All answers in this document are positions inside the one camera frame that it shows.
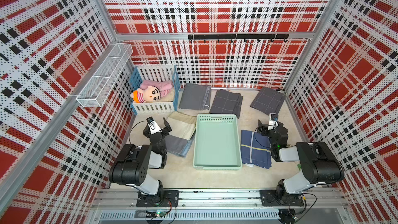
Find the blue striped pillowcase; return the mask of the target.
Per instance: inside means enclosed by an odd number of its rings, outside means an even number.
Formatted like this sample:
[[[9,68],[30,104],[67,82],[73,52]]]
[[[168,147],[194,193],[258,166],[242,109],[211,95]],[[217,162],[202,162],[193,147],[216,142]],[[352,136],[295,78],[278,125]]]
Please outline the blue striped pillowcase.
[[[267,136],[242,130],[240,152],[243,164],[264,169],[270,169],[272,166],[271,145]]]

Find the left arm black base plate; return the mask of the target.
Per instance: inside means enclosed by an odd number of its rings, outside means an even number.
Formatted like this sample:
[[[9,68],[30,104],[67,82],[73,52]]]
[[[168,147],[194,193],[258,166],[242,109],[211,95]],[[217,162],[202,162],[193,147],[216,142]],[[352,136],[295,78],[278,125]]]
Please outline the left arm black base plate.
[[[150,196],[138,193],[136,207],[177,207],[179,202],[178,190],[164,190],[156,195]]]

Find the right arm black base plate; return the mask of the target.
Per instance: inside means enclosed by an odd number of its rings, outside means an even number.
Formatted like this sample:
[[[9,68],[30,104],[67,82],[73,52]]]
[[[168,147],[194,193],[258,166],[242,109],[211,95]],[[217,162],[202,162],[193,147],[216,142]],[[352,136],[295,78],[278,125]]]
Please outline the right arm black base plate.
[[[277,194],[276,189],[272,190],[260,190],[260,200],[262,206],[304,206],[304,200],[301,195],[291,195],[286,193]]]

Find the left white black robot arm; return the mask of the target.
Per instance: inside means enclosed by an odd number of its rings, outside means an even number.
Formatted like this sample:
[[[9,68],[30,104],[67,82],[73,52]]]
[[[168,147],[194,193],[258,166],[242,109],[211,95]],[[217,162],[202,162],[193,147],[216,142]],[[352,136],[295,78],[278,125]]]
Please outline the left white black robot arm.
[[[143,135],[149,139],[149,145],[136,146],[125,144],[119,152],[115,163],[109,171],[109,180],[113,184],[135,188],[143,196],[164,198],[161,181],[148,174],[148,169],[163,169],[167,162],[167,147],[165,137],[172,128],[166,119],[161,128],[152,118],[147,118]]]

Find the beige grey pillowcase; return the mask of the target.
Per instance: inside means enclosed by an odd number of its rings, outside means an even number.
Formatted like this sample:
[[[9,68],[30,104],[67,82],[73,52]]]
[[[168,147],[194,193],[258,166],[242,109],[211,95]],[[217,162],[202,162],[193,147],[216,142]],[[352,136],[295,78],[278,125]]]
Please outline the beige grey pillowcase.
[[[185,158],[193,143],[196,117],[173,112],[167,118],[172,131],[164,138],[168,153]]]

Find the mint green plastic basket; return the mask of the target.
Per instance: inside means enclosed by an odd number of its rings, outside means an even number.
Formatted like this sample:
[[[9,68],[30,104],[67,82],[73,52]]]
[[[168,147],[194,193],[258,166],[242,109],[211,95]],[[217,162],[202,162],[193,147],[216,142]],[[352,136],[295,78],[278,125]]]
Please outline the mint green plastic basket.
[[[242,168],[239,128],[235,115],[197,115],[193,167],[197,170]]]

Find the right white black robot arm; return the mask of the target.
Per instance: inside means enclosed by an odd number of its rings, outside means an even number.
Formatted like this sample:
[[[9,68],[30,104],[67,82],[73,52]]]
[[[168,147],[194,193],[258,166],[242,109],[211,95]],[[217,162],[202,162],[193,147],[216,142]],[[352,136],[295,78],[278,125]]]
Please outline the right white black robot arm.
[[[269,141],[264,148],[271,152],[276,162],[298,162],[301,169],[294,176],[282,179],[276,187],[276,195],[301,195],[318,186],[342,181],[344,170],[325,142],[297,142],[288,145],[288,129],[278,121],[277,114],[270,114],[268,124],[258,120],[256,133]]]

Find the grey checked pillowcase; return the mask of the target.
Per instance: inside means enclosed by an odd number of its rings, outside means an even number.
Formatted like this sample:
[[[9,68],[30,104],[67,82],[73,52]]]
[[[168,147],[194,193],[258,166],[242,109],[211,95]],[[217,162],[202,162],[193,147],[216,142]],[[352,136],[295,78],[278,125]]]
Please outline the grey checked pillowcase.
[[[233,114],[240,118],[243,96],[240,93],[233,93],[227,90],[218,90],[216,92],[213,104],[210,108],[210,114]]]
[[[262,88],[250,107],[266,115],[279,114],[286,96],[271,88]]]

